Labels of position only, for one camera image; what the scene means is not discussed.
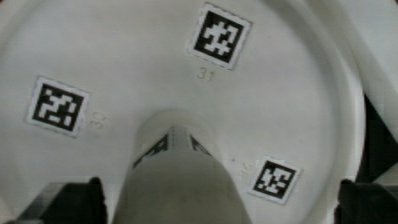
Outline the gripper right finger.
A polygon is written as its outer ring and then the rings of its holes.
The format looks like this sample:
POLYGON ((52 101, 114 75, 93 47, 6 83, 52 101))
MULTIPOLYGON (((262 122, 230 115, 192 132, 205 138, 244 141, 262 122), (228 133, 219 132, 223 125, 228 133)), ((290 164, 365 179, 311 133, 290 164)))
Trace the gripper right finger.
POLYGON ((398 185, 342 181, 334 224, 398 224, 398 185))

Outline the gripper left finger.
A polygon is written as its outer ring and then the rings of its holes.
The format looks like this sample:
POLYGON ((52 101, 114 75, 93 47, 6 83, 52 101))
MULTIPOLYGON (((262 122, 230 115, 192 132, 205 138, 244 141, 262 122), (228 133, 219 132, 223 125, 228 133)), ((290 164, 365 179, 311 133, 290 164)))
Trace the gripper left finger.
POLYGON ((103 185, 88 182, 50 183, 27 206, 16 224, 107 224, 103 185))

